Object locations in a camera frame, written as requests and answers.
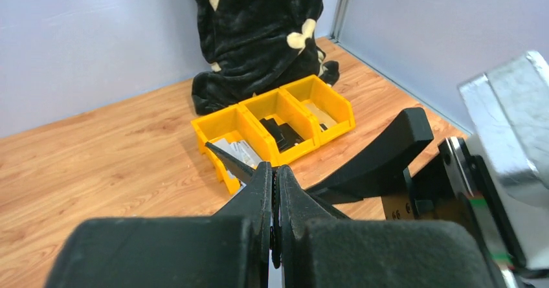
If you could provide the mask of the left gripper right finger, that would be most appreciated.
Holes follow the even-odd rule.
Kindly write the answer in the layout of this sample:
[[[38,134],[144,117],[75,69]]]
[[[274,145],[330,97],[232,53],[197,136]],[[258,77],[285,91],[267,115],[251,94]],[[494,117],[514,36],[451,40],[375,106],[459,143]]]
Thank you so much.
[[[287,287],[496,287],[476,241],[448,221],[359,221],[327,213],[290,167],[280,191]]]

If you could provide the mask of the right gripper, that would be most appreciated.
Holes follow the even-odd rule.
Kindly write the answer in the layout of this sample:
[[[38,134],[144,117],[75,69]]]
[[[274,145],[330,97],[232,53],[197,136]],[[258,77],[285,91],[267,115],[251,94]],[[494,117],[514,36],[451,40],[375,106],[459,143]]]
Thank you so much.
[[[525,287],[488,197],[479,156],[461,137],[449,137],[416,175],[410,163],[434,140],[424,109],[403,109],[363,150],[307,193],[330,204],[382,196],[388,220],[445,220],[475,239],[497,287]]]

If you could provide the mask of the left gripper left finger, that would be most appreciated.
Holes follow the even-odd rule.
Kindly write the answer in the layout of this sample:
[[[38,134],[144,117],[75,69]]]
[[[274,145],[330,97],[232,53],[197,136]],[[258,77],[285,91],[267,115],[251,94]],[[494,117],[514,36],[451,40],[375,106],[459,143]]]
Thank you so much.
[[[212,216],[103,217],[67,238],[47,287],[264,287],[272,168]]]

